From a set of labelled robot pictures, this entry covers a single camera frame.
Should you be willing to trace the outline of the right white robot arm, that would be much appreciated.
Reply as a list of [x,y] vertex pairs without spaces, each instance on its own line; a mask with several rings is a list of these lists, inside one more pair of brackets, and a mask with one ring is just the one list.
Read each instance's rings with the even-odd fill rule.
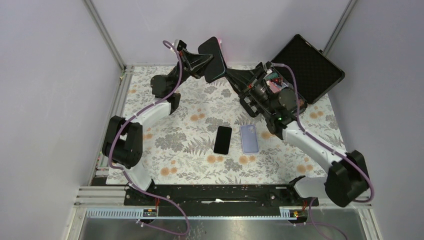
[[[275,67],[288,70],[292,87],[272,92],[266,76]],[[225,77],[251,117],[262,115],[271,134],[302,150],[326,171],[324,191],[334,204],[346,207],[351,202],[369,203],[375,198],[363,154],[357,150],[341,152],[302,125],[297,80],[288,65],[267,62],[249,70],[227,68]]]

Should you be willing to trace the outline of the lilac phone case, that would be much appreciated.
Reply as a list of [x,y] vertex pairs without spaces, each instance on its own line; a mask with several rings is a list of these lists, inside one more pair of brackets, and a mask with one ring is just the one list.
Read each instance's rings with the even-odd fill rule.
[[240,139],[242,152],[247,155],[257,154],[259,144],[255,125],[242,125],[240,127]]

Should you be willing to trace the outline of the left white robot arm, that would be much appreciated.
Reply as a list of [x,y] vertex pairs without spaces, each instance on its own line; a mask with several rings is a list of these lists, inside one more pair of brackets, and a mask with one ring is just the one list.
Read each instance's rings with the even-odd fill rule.
[[151,103],[129,118],[115,115],[109,120],[101,150],[109,166],[121,170],[129,185],[137,190],[135,197],[144,206],[155,200],[155,192],[149,188],[152,178],[141,163],[145,130],[176,111],[181,99],[176,92],[180,84],[189,77],[200,79],[214,59],[211,53],[190,53],[185,48],[176,50],[176,56],[178,62],[168,74],[151,78]]

